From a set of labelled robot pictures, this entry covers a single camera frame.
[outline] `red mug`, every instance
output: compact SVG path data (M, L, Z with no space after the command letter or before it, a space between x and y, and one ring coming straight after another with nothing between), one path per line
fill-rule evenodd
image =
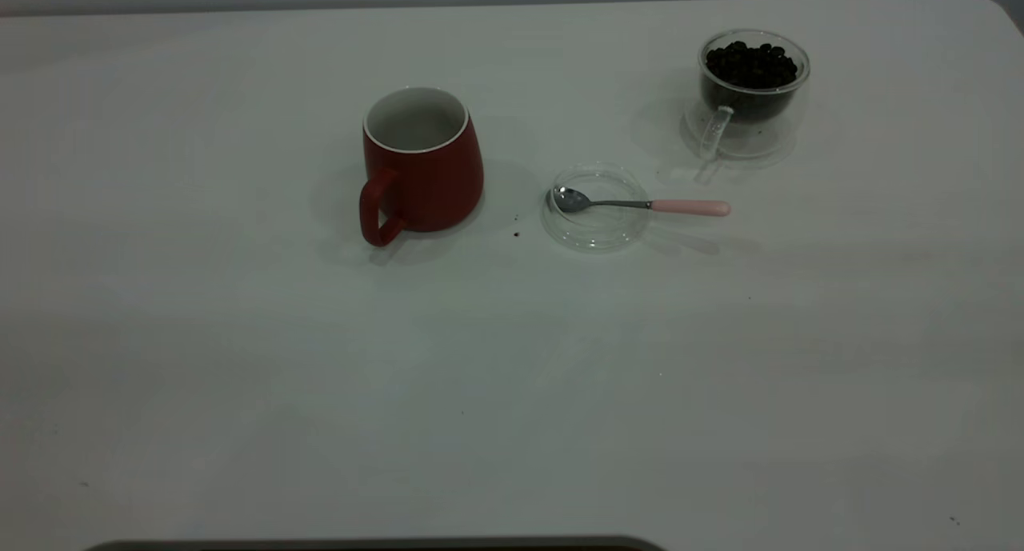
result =
M483 160L469 110L431 87L385 95L362 120L362 237L377 247L402 229L437 231L465 219L483 193ZM379 226L379 212L387 216Z

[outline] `spoon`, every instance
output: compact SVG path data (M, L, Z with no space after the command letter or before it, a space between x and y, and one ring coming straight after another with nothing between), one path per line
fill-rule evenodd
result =
M557 187L555 189L555 205L562 213L575 213L588 207L596 205L610 205L615 207L635 207L638 209L650 209L664 213L685 213L686 215L707 215L710 217L724 217L732 211L729 204L725 202L694 201L694 200L656 200L652 202L621 202L604 201L592 202L590 198L582 192L572 187Z

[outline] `mug handle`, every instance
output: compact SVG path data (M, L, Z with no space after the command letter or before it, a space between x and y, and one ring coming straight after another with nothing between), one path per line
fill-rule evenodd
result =
M718 158L718 142L725 133L725 128L729 127L729 120L732 119L731 107L719 105L718 111L711 117L708 127L705 128L703 139L700 140L700 158L705 161L715 161Z
M359 223L362 225L362 238L372 246L386 246L394 241L406 226L400 217L388 217L384 226L377 226L380 219L381 197L397 178L398 174L391 169L381 169L362 186L362 194L359 195Z

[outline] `glass cup handle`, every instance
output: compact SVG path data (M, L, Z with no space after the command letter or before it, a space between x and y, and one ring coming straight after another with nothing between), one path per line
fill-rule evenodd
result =
M719 105L718 111L711 117L708 127L705 128L703 139L700 140L700 158L705 161L714 161L718 157L718 142L722 139L722 133L729 127L729 120L732 119L731 107Z

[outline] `mug rim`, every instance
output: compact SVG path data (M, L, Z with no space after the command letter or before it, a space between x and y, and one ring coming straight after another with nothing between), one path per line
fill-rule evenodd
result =
M376 109L381 101L387 99L388 96L392 96L408 91L436 91L450 96L457 103L459 103L459 105L462 107L462 127L459 128L459 131L457 131L455 135L446 139L445 142L438 143L437 145L434 145L432 147L427 147L425 150L398 150L395 147L391 147L390 145L385 145L384 143L381 143L376 137L374 137L372 133L370 133L370 126L367 124L367 122L370 120L370 114L373 113L374 109ZM446 147L447 145L451 145L451 143L455 142L456 139L462 136L462 134L466 131L466 127L468 125L469 125L469 108L466 107L464 102L462 102L462 99L459 99L457 96L445 91L445 89L441 89L439 87L430 87L430 86L407 85L401 89L395 89L394 91L388 93L387 95L380 96L380 98L374 101L373 105L370 105L370 109L367 110L367 113L362 114L362 133L365 133L367 137L369 137L370 140L373 141L374 144L377 145L378 147L394 154L406 154L406 155L429 154L430 152L435 152L437 150Z
M804 69L801 70L800 75L797 76L797 79L793 80L793 83L782 85L781 87L769 87L767 89L753 89L749 87L739 87L738 85L732 85L727 81L721 80L720 78L718 78L718 76L711 73L711 70L708 69L708 60L706 54L708 46L720 40L721 38L730 36L732 34L740 34L740 33L764 34L766 36L779 38L780 40L785 41L790 45L796 47L797 51L800 52L801 57L804 58ZM713 82L721 85L724 88L731 89L732 91L737 91L739 93L749 93L751 95L774 95L778 93L788 93L791 91L796 91L801 85L804 85L805 81L807 81L807 78L811 77L811 58L807 55L807 52L804 51L804 48L800 47L800 44L793 41L791 38L787 38L782 34L776 34L775 31L740 28L735 30L722 31L722 33L720 34L714 34L714 36L712 36L708 41L703 43L703 45L700 46L700 51L697 52L697 63L700 63L700 70L703 72L705 76L710 78Z

